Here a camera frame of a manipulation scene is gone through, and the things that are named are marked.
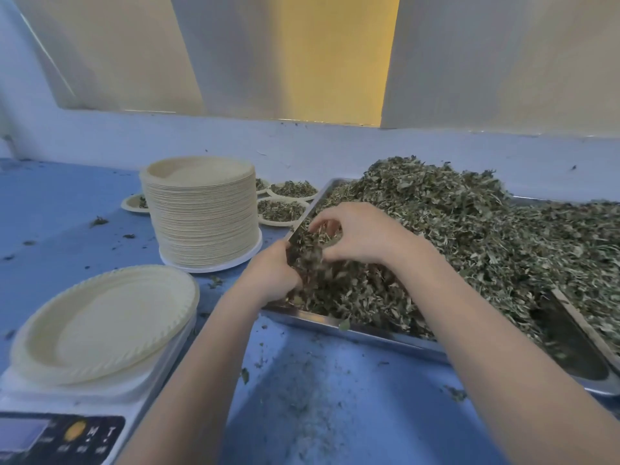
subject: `metal tray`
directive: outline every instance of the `metal tray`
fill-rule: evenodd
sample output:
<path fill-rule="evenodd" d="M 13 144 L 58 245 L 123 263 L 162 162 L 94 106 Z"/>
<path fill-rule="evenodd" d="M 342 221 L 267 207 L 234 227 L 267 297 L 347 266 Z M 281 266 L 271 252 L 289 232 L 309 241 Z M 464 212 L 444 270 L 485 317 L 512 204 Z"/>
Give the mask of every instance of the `metal tray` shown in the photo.
<path fill-rule="evenodd" d="M 335 187 L 350 181 L 352 180 L 333 179 L 321 189 L 314 202 L 310 204 L 299 219 L 294 231 L 288 234 L 288 239 L 292 243 L 291 248 L 294 249 L 296 247 L 295 242 L 299 241 L 301 231 L 298 229 L 301 222 L 313 215 L 314 208 L 326 199 Z M 531 205 L 537 201 L 545 202 L 529 198 L 515 198 L 516 205 Z M 293 250 L 290 257 L 295 259 L 298 255 Z M 574 354 L 564 361 L 555 359 L 556 362 L 587 391 L 605 397 L 620 396 L 620 377 L 618 376 L 620 375 L 620 363 L 611 364 L 609 356 L 606 356 L 605 352 L 601 352 L 600 346 L 593 341 L 583 325 L 583 323 L 587 325 L 585 319 L 583 323 L 575 320 L 574 315 L 566 308 L 567 304 L 570 305 L 566 297 L 557 291 L 547 294 L 544 303 L 544 310 L 541 310 L 541 313 L 545 314 L 545 320 L 541 322 L 546 323 L 547 330 L 558 345 Z M 269 304 L 263 311 L 269 318 L 286 325 L 449 364 L 446 352 L 435 341 L 359 324 L 352 324 L 350 329 L 343 331 L 338 328 L 340 321 L 335 318 L 317 315 L 282 304 Z"/>

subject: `orange button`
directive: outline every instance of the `orange button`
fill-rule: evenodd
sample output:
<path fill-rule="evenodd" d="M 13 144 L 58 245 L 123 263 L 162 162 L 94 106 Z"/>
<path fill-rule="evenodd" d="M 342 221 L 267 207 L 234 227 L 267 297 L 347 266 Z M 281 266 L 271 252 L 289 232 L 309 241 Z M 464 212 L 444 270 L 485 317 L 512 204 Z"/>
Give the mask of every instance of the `orange button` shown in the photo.
<path fill-rule="evenodd" d="M 70 428 L 67 429 L 65 433 L 65 440 L 67 442 L 71 442 L 82 435 L 82 432 L 86 429 L 86 422 L 77 421 L 72 424 Z"/>

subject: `forearm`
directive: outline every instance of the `forearm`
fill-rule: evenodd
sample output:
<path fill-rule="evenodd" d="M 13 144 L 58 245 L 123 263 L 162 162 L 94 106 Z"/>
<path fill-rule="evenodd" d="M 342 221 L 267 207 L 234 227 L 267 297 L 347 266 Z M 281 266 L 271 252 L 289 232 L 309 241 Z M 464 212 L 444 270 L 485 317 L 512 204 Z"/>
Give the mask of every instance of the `forearm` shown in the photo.
<path fill-rule="evenodd" d="M 228 410 L 261 301 L 225 293 L 119 458 L 119 465 L 217 461 Z"/>
<path fill-rule="evenodd" d="M 388 265 L 516 464 L 616 463 L 620 425 L 421 237 Z"/>

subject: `hand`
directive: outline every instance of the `hand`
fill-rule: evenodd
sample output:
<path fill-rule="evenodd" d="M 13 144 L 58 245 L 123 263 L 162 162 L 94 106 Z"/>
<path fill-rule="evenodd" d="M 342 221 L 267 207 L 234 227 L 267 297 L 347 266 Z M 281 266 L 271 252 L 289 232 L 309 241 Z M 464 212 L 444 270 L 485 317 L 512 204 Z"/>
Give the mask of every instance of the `hand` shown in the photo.
<path fill-rule="evenodd" d="M 286 262 L 286 249 L 290 243 L 278 240 L 269 248 L 258 253 L 239 277 L 237 284 L 243 285 L 261 304 L 284 298 L 294 288 L 301 288 L 297 271 Z"/>
<path fill-rule="evenodd" d="M 330 236 L 342 228 L 341 240 L 323 249 L 323 259 L 327 261 L 353 259 L 389 265 L 392 253 L 400 248 L 399 243 L 419 238 L 367 202 L 343 202 L 325 209 L 314 218 L 308 230 L 316 232 L 323 225 Z"/>

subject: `pile of dried herbs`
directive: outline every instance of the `pile of dried herbs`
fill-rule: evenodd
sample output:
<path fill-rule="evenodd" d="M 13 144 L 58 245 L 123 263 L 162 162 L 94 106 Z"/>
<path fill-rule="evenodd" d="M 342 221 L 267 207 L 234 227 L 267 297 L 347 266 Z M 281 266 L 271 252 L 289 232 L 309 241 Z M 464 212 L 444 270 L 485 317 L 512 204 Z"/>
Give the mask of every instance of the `pile of dried herbs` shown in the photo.
<path fill-rule="evenodd" d="M 538 344 L 537 300 L 558 286 L 620 353 L 620 205 L 545 203 L 514 206 L 491 171 L 454 171 L 395 157 L 337 187 L 322 208 L 370 202 L 423 234 L 453 268 Z M 393 332 L 433 338 L 396 277 L 378 265 L 326 264 L 325 234 L 302 234 L 296 268 L 306 310 Z"/>
<path fill-rule="evenodd" d="M 259 214 L 270 222 L 293 222 L 301 217 L 306 208 L 298 202 L 264 199 L 259 201 Z"/>
<path fill-rule="evenodd" d="M 309 197 L 316 194 L 316 189 L 308 181 L 294 182 L 286 181 L 284 184 L 273 184 L 271 190 L 279 195 L 286 197 Z"/>
<path fill-rule="evenodd" d="M 262 191 L 266 189 L 265 183 L 263 182 L 262 179 L 260 178 L 256 178 L 256 190 L 257 191 Z"/>

